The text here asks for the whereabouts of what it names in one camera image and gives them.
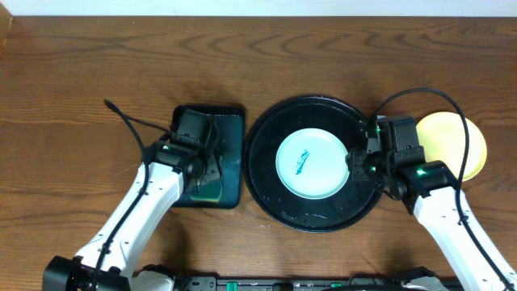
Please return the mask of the green yellow sponge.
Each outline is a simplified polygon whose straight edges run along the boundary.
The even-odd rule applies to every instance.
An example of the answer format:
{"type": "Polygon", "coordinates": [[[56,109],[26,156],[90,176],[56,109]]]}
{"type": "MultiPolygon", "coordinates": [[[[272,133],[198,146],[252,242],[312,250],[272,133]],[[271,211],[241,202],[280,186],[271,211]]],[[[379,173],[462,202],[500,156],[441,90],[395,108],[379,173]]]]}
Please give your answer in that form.
{"type": "Polygon", "coordinates": [[[198,202],[218,203],[221,199],[222,191],[221,181],[200,184],[192,189],[191,199],[198,202]]]}

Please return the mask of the yellow plate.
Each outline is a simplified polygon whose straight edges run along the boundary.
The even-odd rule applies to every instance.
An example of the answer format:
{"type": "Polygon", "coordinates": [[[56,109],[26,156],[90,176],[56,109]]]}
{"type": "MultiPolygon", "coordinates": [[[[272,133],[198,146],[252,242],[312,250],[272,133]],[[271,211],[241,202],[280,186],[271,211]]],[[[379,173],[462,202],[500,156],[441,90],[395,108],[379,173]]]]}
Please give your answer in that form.
{"type": "MultiPolygon", "coordinates": [[[[487,145],[481,130],[466,120],[469,131],[469,153],[463,181],[476,176],[487,158],[487,145]]],[[[417,126],[420,145],[427,162],[444,162],[456,178],[464,156],[465,136],[460,116],[453,112],[436,112],[421,119],[417,126]]]]}

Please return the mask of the light green plate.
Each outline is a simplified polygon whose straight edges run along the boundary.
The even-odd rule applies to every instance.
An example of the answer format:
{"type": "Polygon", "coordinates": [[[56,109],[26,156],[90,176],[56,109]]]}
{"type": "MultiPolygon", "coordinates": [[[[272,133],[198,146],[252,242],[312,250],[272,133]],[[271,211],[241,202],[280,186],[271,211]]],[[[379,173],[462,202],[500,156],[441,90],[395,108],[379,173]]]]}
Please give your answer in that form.
{"type": "Polygon", "coordinates": [[[300,129],[281,142],[275,169],[291,193],[320,200],[333,196],[346,184],[350,174],[347,155],[347,148],[334,134],[323,129],[300,129]]]}

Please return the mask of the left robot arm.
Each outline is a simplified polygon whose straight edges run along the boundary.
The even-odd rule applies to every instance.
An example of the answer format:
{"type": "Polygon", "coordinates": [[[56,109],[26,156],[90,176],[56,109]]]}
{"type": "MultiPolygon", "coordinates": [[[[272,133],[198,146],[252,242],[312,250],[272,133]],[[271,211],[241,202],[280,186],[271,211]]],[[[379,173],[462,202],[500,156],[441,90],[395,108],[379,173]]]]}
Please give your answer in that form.
{"type": "Polygon", "coordinates": [[[44,290],[172,290],[164,271],[137,272],[147,242],[189,185],[219,172],[217,141],[156,141],[127,194],[101,230],[72,259],[55,256],[43,275],[44,290]]]}

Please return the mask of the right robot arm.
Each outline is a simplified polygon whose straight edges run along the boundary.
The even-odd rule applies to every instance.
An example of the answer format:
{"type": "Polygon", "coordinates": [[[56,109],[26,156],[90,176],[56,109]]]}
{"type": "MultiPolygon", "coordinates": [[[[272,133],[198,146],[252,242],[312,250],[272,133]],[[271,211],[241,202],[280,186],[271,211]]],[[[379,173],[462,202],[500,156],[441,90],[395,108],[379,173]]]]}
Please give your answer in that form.
{"type": "Polygon", "coordinates": [[[515,290],[516,271],[473,215],[459,181],[441,161],[427,162],[421,146],[356,148],[347,155],[355,182],[388,187],[393,200],[427,230],[465,290],[515,290]]]}

